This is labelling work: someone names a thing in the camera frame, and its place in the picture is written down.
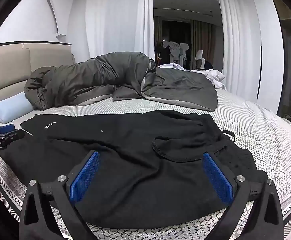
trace white curtain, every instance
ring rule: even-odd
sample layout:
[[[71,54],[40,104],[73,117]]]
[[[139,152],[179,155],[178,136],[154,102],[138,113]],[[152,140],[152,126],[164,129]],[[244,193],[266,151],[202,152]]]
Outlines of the white curtain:
[[[244,0],[219,0],[224,36],[223,74],[231,93],[249,97],[248,73],[253,68],[251,30]]]
[[[153,0],[87,0],[90,57],[139,51],[154,59]]]

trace beige curtain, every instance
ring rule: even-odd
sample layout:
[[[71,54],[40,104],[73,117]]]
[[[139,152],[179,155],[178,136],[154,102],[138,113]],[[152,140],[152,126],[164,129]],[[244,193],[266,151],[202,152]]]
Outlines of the beige curtain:
[[[191,65],[195,69],[195,56],[203,50],[203,58],[213,64],[215,49],[215,26],[210,23],[191,20]]]
[[[162,18],[154,16],[154,40],[155,42],[162,41]]]

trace beige headboard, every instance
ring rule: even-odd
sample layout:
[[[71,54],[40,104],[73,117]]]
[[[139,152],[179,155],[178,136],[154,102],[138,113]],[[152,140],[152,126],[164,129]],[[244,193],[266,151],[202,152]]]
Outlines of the beige headboard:
[[[23,91],[30,74],[44,66],[71,65],[71,44],[17,41],[0,44],[0,101]]]

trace ceiling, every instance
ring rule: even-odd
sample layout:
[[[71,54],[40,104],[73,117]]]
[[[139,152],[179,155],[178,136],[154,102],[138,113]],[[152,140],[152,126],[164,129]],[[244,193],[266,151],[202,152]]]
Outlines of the ceiling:
[[[154,15],[166,20],[198,20],[222,26],[219,0],[153,0]]]

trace white chair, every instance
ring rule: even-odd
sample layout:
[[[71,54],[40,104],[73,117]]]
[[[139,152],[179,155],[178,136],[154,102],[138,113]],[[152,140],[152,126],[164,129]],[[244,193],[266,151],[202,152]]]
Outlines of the white chair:
[[[197,52],[197,55],[195,56],[195,69],[196,70],[204,70],[204,64],[205,64],[205,59],[202,58],[203,56],[203,50],[200,49]]]

